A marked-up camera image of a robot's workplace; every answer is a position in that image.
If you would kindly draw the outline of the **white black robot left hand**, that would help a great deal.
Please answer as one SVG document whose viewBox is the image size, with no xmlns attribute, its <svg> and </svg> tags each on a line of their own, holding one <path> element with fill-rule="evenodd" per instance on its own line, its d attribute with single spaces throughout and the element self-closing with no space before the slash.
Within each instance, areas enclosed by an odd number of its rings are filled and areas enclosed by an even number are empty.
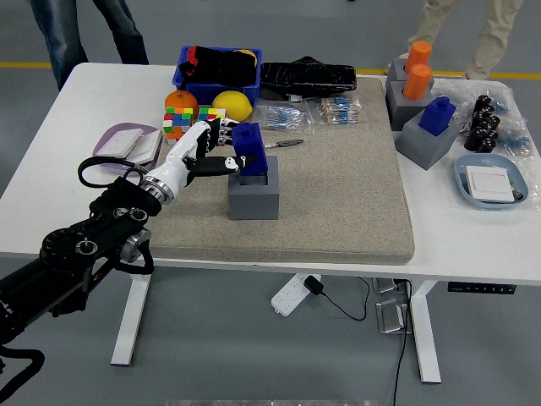
<svg viewBox="0 0 541 406">
<path fill-rule="evenodd" d="M 255 154 L 207 156 L 218 145 L 220 131 L 219 118 L 193 124 L 167 153 L 165 161 L 143 177 L 141 187 L 167 204 L 194 178 L 229 175 L 256 161 Z"/>
</svg>

